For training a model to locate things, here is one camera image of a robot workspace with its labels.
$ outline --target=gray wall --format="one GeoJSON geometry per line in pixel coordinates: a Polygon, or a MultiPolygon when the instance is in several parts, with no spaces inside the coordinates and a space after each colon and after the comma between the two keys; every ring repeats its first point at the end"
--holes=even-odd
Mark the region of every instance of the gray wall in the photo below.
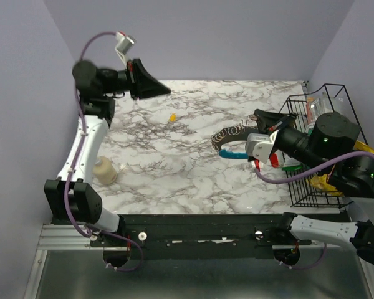
{"type": "MultiPolygon", "coordinates": [[[[45,0],[76,59],[107,30],[137,38],[131,51],[161,79],[308,80],[353,0],[45,0]]],[[[112,67],[114,44],[87,57],[112,67]]]]}
{"type": "Polygon", "coordinates": [[[77,124],[73,62],[42,1],[0,0],[0,299],[23,297],[50,217],[44,181],[77,124]]]}
{"type": "MultiPolygon", "coordinates": [[[[310,81],[312,89],[323,83],[347,86],[366,134],[374,147],[374,0],[356,0],[310,81]]],[[[357,206],[354,220],[366,219],[357,206]]]]}

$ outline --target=cable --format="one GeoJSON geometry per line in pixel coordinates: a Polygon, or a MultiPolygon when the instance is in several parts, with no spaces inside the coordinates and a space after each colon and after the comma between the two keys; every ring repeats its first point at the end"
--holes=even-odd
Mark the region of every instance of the cable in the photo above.
{"type": "Polygon", "coordinates": [[[259,170],[255,169],[255,173],[256,175],[263,181],[265,181],[266,183],[269,183],[269,184],[285,184],[285,183],[291,183],[291,182],[294,182],[294,181],[297,181],[298,179],[303,179],[303,178],[306,178],[307,176],[310,176],[311,174],[314,174],[316,173],[317,171],[320,171],[324,168],[327,168],[329,166],[332,166],[334,165],[335,163],[338,163],[338,162],[341,162],[343,160],[346,160],[346,159],[350,159],[350,158],[353,158],[353,157],[357,157],[357,156],[367,156],[367,157],[370,157],[372,159],[374,159],[374,155],[373,154],[370,154],[369,152],[366,152],[366,151],[353,151],[351,153],[347,153],[347,154],[343,154],[341,156],[338,156],[334,159],[331,159],[325,163],[322,163],[320,165],[317,165],[316,167],[310,169],[310,170],[307,170],[307,171],[304,171],[303,173],[300,173],[296,176],[292,176],[290,178],[285,178],[285,179],[269,179],[267,177],[265,177],[263,174],[261,174],[259,172],[259,170]]]}
{"type": "Polygon", "coordinates": [[[325,257],[326,251],[327,251],[327,243],[324,243],[323,252],[322,252],[320,258],[315,263],[313,263],[312,265],[309,265],[309,266],[294,267],[294,266],[286,265],[283,262],[280,262],[280,265],[283,265],[283,266],[289,268],[290,270],[308,270],[308,269],[311,269],[311,268],[314,268],[314,267],[320,265],[320,263],[323,261],[323,259],[325,257]]]}
{"type": "MultiPolygon", "coordinates": [[[[98,39],[99,37],[102,37],[102,36],[115,36],[115,32],[101,32],[101,33],[93,36],[85,44],[85,46],[84,46],[84,48],[82,50],[82,53],[80,54],[79,60],[83,59],[83,57],[84,57],[84,55],[86,53],[86,50],[89,47],[89,45],[93,41],[95,41],[96,39],[98,39]]],[[[75,156],[74,156],[74,158],[73,158],[73,160],[72,160],[72,162],[70,164],[70,168],[69,168],[69,171],[68,171],[67,180],[65,182],[64,203],[65,203],[65,210],[67,212],[67,215],[68,215],[70,223],[73,225],[73,227],[75,227],[75,229],[77,230],[77,232],[80,233],[83,237],[90,238],[92,236],[92,230],[89,229],[89,228],[87,228],[86,232],[85,232],[85,231],[83,231],[83,229],[81,229],[79,227],[79,225],[77,224],[74,216],[72,215],[72,211],[70,210],[70,206],[69,206],[70,180],[72,179],[72,174],[74,173],[74,168],[75,168],[76,162],[77,162],[77,160],[79,158],[80,152],[82,151],[83,144],[84,144],[85,137],[86,137],[86,120],[85,120],[85,117],[84,117],[84,114],[83,114],[82,106],[80,105],[80,99],[79,99],[79,95],[77,93],[76,86],[75,86],[75,100],[76,100],[76,104],[77,104],[78,115],[79,115],[80,121],[82,123],[82,132],[83,133],[81,134],[80,141],[79,141],[79,144],[77,146],[77,149],[76,149],[76,152],[75,152],[75,156]]],[[[140,251],[140,263],[136,267],[129,268],[129,269],[117,269],[116,268],[117,271],[120,271],[120,272],[130,272],[130,271],[136,270],[137,268],[139,268],[142,265],[142,263],[143,263],[143,250],[141,249],[141,247],[135,241],[130,240],[130,239],[125,238],[125,237],[122,237],[122,236],[117,235],[117,234],[113,234],[111,232],[101,231],[101,233],[102,234],[106,234],[106,235],[111,235],[112,237],[118,238],[120,240],[126,240],[127,242],[130,242],[133,245],[135,245],[137,247],[137,249],[140,251]]]]}

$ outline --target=wire basket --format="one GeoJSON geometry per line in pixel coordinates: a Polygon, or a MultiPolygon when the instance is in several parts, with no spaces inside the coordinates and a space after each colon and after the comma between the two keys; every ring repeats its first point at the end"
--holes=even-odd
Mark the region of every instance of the wire basket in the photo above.
{"type": "MultiPolygon", "coordinates": [[[[359,140],[367,144],[367,140],[363,134],[352,101],[350,100],[348,91],[344,85],[341,84],[324,84],[318,90],[312,93],[305,93],[302,95],[290,95],[284,102],[280,109],[280,113],[295,113],[297,119],[295,121],[296,128],[301,132],[305,132],[307,126],[307,96],[322,97],[322,100],[330,101],[330,106],[333,111],[345,115],[350,121],[356,123],[360,127],[359,140]]],[[[286,171],[287,177],[295,176],[307,170],[303,167],[296,171],[286,171]]],[[[323,192],[309,183],[313,176],[304,179],[298,179],[288,184],[289,193],[291,196],[292,207],[337,207],[343,208],[351,203],[351,200],[343,197],[338,197],[332,192],[323,192]]]]}

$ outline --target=beige bottle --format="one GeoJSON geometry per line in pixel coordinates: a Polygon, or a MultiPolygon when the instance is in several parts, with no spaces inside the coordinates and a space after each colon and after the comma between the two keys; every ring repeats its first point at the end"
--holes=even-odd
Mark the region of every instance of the beige bottle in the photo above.
{"type": "Polygon", "coordinates": [[[97,157],[93,167],[93,174],[103,185],[112,184],[117,178],[117,171],[106,157],[97,157]]]}

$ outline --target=table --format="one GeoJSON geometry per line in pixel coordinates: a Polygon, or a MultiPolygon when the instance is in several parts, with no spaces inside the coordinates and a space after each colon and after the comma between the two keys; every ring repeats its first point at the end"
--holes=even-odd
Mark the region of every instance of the table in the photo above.
{"type": "MultiPolygon", "coordinates": [[[[103,206],[124,214],[336,213],[290,208],[287,185],[262,182],[244,160],[220,158],[210,136],[245,123],[255,109],[278,112],[301,82],[165,81],[169,96],[117,101],[99,156],[119,171],[117,180],[93,188],[103,206]],[[174,122],[168,121],[172,114],[174,122]]],[[[243,144],[233,146],[244,151],[243,144]]],[[[262,170],[273,178],[280,169],[262,170]]]]}

